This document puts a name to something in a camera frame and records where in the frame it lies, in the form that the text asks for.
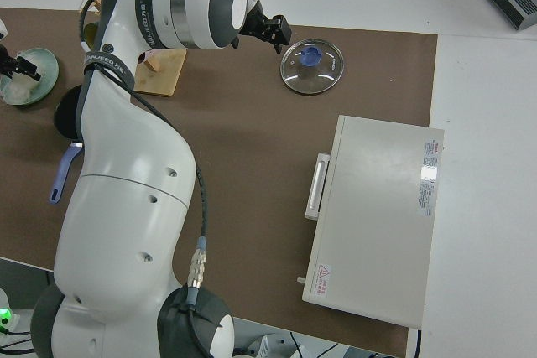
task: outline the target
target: sticker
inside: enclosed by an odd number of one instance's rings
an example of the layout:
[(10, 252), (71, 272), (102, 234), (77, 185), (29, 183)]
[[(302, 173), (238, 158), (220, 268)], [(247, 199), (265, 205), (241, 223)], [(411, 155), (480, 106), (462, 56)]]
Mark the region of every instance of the sticker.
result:
[(418, 196), (418, 213), (425, 217), (430, 217), (435, 208), (440, 151), (440, 144), (436, 140), (429, 140), (425, 143), (423, 164), (421, 166), (420, 195)]
[(332, 266), (327, 264), (317, 265), (317, 271), (315, 272), (315, 289), (313, 290), (313, 294), (316, 297), (326, 297), (331, 273)]

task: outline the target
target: table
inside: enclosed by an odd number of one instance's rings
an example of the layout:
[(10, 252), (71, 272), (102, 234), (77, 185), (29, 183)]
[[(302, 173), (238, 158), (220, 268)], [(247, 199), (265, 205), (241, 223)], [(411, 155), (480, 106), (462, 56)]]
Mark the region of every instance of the table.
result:
[[(52, 268), (76, 175), (62, 203), (47, 205), (68, 143), (55, 132), (51, 117), (65, 90), (81, 80), (78, 13), (0, 9), (0, 15), (13, 27), (6, 46), (42, 46), (60, 60), (59, 83), (47, 98), (26, 108), (3, 105), (0, 117), (7, 146), (0, 161), (12, 168), (0, 184), (7, 195), (0, 223), (12, 239), (2, 256)], [(341, 48), (347, 68), (333, 90), (319, 96), (289, 91), (279, 77), (281, 55), (244, 38), (237, 50), (189, 52), (176, 94), (152, 97), (179, 127), (206, 177), (211, 229), (205, 285), (237, 317), (401, 355), (405, 328), (302, 302), (296, 278), (306, 273), (315, 232), (304, 211), (316, 155), (330, 151), (338, 116), (426, 126), (436, 36), (311, 27), (294, 31), (295, 41), (323, 38)], [(199, 206), (196, 191), (175, 253), (180, 280), (199, 232)]]

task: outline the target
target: small bowl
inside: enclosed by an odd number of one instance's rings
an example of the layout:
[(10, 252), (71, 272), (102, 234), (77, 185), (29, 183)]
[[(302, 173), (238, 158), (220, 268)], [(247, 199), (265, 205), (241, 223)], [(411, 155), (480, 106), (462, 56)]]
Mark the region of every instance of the small bowl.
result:
[(9, 87), (12, 79), (5, 75), (0, 76), (0, 96), (9, 105), (30, 105), (46, 97), (54, 87), (60, 68), (58, 60), (54, 54), (47, 49), (28, 49), (17, 55), (22, 56), (31, 63), (38, 66), (38, 73), (41, 75), (39, 84), (30, 91), (29, 99), (25, 101), (14, 100), (9, 94)]

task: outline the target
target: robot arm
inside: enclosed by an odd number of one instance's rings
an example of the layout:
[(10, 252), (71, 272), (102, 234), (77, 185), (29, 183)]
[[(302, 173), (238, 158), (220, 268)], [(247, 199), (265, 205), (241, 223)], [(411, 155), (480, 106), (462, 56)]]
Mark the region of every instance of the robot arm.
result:
[[(200, 289), (202, 264), (183, 288), (171, 266), (196, 162), (186, 141), (130, 96), (143, 52), (237, 44), (252, 15), (247, 34), (277, 50), (289, 43), (284, 18), (265, 18), (259, 0), (102, 0), (77, 108), (85, 157), (56, 252), (58, 288), (32, 323), (39, 358), (232, 355), (232, 317)], [(204, 236), (198, 249), (202, 263)]]
[(8, 29), (6, 29), (5, 24), (0, 19), (0, 40), (2, 40), (6, 35), (8, 35)]
[[(8, 35), (8, 30), (5, 24), (0, 19), (0, 40)], [(28, 62), (23, 57), (12, 58), (8, 54), (8, 50), (0, 45), (0, 75), (6, 75), (10, 79), (13, 78), (13, 73), (27, 75), (32, 79), (39, 81), (41, 75), (37, 72), (37, 66)]]

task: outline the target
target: drawer handle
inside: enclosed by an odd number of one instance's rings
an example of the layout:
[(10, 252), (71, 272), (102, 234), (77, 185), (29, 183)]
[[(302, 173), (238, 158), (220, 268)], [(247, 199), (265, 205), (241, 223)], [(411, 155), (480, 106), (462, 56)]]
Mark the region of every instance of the drawer handle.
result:
[(305, 218), (310, 220), (317, 220), (319, 218), (322, 190), (325, 187), (329, 162), (330, 154), (319, 153), (317, 163), (315, 164), (313, 180), (311, 181), (310, 197), (308, 198), (308, 205), (305, 209)]

